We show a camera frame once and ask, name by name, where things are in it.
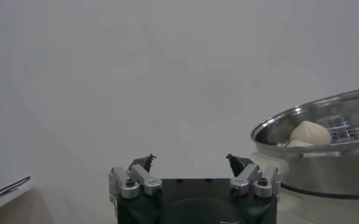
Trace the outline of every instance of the metal bracket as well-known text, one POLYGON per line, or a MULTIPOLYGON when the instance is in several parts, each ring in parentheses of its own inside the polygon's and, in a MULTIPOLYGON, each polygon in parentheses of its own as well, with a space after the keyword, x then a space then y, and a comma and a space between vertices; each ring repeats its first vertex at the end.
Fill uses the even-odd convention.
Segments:
POLYGON ((262 177, 254 183, 254 194, 268 198, 271 195, 279 195, 281 189, 281 173, 278 168, 268 166, 262 177))
POLYGON ((157 198, 162 196, 162 180, 152 176, 141 165, 132 165, 129 175, 143 185, 145 194, 157 198))
POLYGON ((136 198, 140 194, 140 185, 130 179, 122 167, 113 167, 108 174, 110 198, 121 194, 123 198, 136 198))
POLYGON ((230 193, 234 197, 245 195, 249 191, 249 186, 261 177, 261 170, 256 164, 248 164, 237 176, 230 179, 230 193))

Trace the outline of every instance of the metal grid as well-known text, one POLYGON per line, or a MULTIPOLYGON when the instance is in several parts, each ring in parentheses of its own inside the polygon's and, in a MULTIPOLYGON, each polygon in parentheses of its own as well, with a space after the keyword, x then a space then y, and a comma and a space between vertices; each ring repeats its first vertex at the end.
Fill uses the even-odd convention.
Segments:
POLYGON ((338 117, 324 125, 332 136, 332 144, 359 141, 359 120, 338 117))

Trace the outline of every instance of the steamed bun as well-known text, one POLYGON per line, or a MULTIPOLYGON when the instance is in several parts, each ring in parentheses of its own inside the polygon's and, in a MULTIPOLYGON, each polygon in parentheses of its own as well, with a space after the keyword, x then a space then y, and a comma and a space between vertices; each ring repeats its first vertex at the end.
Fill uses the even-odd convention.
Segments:
POLYGON ((300 140, 293 140, 288 144, 288 147, 305 147, 305 146, 313 146, 313 144, 302 142, 300 140))
POLYGON ((294 140, 313 145, 328 145, 332 138, 325 127, 310 121, 303 121, 290 135, 290 141, 293 142, 294 140))

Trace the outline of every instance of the wire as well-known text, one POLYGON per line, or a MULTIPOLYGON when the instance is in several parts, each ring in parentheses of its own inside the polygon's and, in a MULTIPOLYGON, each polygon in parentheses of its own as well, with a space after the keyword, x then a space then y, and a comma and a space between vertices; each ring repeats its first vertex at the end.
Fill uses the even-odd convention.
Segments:
POLYGON ((25 177, 22 180, 19 180, 13 184, 8 185, 7 187, 4 187, 0 189, 0 196, 10 193, 11 191, 14 191, 17 187, 21 186, 22 184, 26 183, 28 180, 30 180, 29 177, 25 177))

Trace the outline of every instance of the white wall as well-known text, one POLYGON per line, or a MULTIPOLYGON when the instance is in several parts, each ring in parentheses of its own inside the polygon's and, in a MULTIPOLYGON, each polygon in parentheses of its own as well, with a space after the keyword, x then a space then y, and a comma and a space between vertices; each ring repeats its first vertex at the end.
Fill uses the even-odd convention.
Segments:
POLYGON ((359 88, 355 0, 0 1, 0 223, 113 223, 107 172, 228 177, 263 119, 359 88))

